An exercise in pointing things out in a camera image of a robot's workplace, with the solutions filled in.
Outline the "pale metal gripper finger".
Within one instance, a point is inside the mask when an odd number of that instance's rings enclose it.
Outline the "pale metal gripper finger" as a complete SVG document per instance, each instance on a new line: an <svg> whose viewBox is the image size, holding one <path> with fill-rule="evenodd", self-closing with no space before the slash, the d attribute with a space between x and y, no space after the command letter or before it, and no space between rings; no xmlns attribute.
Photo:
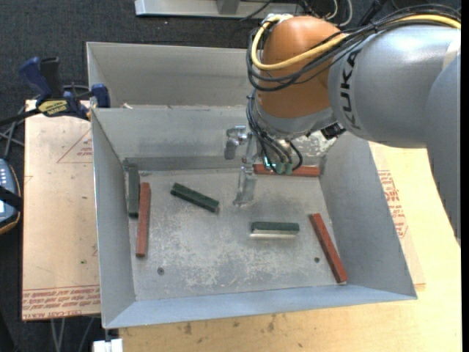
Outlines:
<svg viewBox="0 0 469 352"><path fill-rule="evenodd" d="M243 202L248 204L254 199L257 176L253 169L244 168Z"/></svg>
<svg viewBox="0 0 469 352"><path fill-rule="evenodd" d="M239 178L237 182L237 194L233 201L234 205L240 207L246 203L245 188L246 188L246 173L245 173L245 167L242 166L240 169L240 174L239 174Z"/></svg>

